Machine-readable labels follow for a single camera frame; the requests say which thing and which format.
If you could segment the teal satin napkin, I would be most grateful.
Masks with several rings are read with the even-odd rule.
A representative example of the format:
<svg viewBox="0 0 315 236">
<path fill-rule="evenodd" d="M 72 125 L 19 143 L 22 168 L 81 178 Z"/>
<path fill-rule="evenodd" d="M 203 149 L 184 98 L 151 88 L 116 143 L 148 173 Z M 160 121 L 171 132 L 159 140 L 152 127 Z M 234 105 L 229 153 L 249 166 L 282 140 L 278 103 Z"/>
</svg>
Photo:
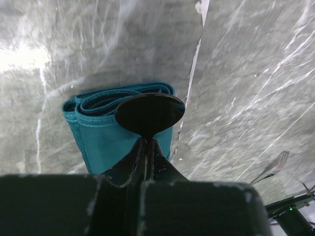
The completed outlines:
<svg viewBox="0 0 315 236">
<path fill-rule="evenodd" d="M 77 94 L 64 102 L 62 112 L 90 174 L 101 174 L 132 149 L 139 135 L 117 124 L 114 112 L 127 98 L 142 93 L 174 95 L 164 82 L 144 82 Z"/>
</svg>

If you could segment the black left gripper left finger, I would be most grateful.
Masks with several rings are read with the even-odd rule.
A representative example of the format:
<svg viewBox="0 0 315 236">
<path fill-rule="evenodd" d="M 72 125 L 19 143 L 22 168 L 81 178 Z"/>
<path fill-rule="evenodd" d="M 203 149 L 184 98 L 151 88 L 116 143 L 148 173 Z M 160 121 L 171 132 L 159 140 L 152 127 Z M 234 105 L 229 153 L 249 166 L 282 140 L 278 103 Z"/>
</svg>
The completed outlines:
<svg viewBox="0 0 315 236">
<path fill-rule="evenodd" d="M 3 175 L 3 236 L 133 236 L 145 142 L 97 175 Z"/>
</svg>

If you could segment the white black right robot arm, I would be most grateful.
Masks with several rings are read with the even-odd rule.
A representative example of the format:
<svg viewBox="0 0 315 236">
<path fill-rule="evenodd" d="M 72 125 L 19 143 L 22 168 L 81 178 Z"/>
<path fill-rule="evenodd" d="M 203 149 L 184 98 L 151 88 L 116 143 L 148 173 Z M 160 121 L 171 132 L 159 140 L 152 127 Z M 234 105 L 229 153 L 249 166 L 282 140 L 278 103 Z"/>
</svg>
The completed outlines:
<svg viewBox="0 0 315 236">
<path fill-rule="evenodd" d="M 315 187 L 296 197 L 274 202 L 265 206 L 269 220 L 275 220 L 288 236 L 313 236 L 315 224 L 306 219 L 299 211 L 315 200 Z"/>
</svg>

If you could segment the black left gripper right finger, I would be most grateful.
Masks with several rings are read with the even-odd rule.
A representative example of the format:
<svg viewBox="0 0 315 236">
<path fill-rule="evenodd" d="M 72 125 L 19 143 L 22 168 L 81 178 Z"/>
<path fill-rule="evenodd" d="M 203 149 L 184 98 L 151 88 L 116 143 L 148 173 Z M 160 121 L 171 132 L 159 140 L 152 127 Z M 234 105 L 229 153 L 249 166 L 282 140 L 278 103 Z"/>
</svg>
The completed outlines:
<svg viewBox="0 0 315 236">
<path fill-rule="evenodd" d="M 241 182 L 166 181 L 174 167 L 156 140 L 154 179 L 140 188 L 142 236 L 270 236 L 268 214 L 257 191 Z"/>
</svg>

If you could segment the black spoon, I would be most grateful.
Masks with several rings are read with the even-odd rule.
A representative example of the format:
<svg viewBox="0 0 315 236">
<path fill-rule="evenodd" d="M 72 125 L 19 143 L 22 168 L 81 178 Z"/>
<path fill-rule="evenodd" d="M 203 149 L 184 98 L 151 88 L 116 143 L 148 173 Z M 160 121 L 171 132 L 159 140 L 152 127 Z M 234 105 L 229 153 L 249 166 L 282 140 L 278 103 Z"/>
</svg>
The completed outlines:
<svg viewBox="0 0 315 236">
<path fill-rule="evenodd" d="M 184 113 L 185 105 L 179 98 L 152 92 L 132 96 L 120 103 L 115 110 L 115 120 L 149 142 L 157 133 L 175 125 Z"/>
</svg>

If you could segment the silver fork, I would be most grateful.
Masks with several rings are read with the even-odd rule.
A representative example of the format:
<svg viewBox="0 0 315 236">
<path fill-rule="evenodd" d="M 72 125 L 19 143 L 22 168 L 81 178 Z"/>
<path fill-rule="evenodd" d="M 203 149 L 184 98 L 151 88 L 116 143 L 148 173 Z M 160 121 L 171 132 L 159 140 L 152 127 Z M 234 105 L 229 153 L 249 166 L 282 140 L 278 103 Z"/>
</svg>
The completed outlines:
<svg viewBox="0 0 315 236">
<path fill-rule="evenodd" d="M 262 173 L 257 176 L 250 185 L 256 184 L 264 179 L 267 179 L 269 177 L 273 177 L 277 173 L 279 173 L 285 166 L 287 159 L 289 157 L 289 151 L 284 150 L 282 151 L 278 157 L 276 157 L 271 163 L 269 163 L 265 169 L 262 171 Z"/>
</svg>

